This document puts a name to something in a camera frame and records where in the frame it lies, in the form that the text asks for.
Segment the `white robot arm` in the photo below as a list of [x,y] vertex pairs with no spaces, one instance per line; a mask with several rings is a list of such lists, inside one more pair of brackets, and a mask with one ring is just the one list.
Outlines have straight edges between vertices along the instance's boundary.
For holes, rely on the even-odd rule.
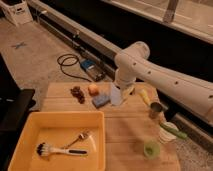
[[148,61],[150,49],[142,41],[120,50],[115,58],[115,82],[120,89],[141,79],[213,126],[213,83]]

